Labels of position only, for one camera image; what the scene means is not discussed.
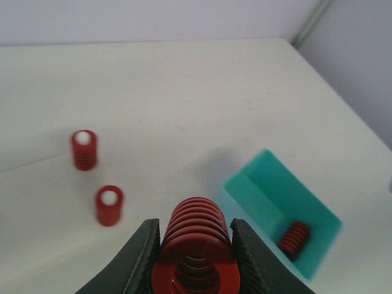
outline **white circle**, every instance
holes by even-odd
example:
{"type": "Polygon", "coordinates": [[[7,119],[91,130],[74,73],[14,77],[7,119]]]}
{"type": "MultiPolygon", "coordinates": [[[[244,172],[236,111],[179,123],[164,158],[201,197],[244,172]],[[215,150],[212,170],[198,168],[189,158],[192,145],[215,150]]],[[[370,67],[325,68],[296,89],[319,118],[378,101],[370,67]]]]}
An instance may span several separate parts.
{"type": "Polygon", "coordinates": [[[116,192],[113,191],[105,191],[100,196],[102,203],[107,206],[113,206],[118,201],[118,196],[116,192]]]}
{"type": "Polygon", "coordinates": [[[91,143],[91,135],[83,130],[79,131],[75,135],[75,140],[78,144],[89,145],[91,143]]]}

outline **teal bin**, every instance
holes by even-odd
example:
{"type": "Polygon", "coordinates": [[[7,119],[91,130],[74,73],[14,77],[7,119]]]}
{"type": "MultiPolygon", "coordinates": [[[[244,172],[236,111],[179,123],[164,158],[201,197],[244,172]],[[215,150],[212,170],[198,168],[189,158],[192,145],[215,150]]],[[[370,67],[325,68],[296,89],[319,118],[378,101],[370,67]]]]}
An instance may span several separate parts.
{"type": "Polygon", "coordinates": [[[224,184],[217,203],[227,219],[245,218],[302,280],[314,277],[342,227],[342,222],[269,150],[262,151],[224,184]],[[307,224],[312,235],[292,263],[276,244],[294,221],[307,224]]]}

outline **white wall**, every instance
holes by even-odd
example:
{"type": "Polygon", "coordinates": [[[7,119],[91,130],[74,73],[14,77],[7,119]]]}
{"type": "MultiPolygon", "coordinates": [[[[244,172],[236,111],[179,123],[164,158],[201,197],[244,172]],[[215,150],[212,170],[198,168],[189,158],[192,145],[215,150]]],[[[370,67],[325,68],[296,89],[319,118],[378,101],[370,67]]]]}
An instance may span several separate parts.
{"type": "Polygon", "coordinates": [[[283,37],[318,0],[0,0],[0,45],[283,37]]]}
{"type": "Polygon", "coordinates": [[[392,149],[392,1],[334,1],[300,52],[392,149]]]}

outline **red spring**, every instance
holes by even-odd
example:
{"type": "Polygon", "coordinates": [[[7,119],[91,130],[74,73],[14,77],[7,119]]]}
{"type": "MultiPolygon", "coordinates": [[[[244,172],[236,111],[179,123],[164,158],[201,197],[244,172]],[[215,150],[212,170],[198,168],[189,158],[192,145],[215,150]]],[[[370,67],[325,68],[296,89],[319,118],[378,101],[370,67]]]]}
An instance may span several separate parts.
{"type": "Polygon", "coordinates": [[[301,222],[295,222],[282,237],[278,247],[288,259],[294,261],[304,249],[310,236],[311,230],[307,225],[301,222]]]}
{"type": "Polygon", "coordinates": [[[90,130],[79,130],[71,137],[73,163],[79,170],[90,170],[97,164],[98,138],[90,130]]]}
{"type": "Polygon", "coordinates": [[[97,219],[101,225],[111,227],[121,218],[124,195],[119,187],[102,187],[96,195],[97,219]]]}
{"type": "Polygon", "coordinates": [[[225,217],[209,199],[181,202],[153,268],[154,294],[238,294],[239,272],[225,217]]]}

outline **table surface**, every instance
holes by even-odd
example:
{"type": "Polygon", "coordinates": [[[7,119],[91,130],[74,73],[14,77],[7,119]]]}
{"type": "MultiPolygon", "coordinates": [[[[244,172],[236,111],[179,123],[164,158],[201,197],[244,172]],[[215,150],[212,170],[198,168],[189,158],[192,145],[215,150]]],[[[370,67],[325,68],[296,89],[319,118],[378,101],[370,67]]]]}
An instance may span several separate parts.
{"type": "Polygon", "coordinates": [[[344,222],[310,287],[390,292],[392,154],[286,41],[2,48],[0,97],[2,293],[75,292],[142,220],[163,233],[180,200],[212,197],[263,148],[344,222]],[[69,155],[85,128],[91,173],[69,155]],[[113,228],[94,219],[105,184],[126,195],[113,228]]]}

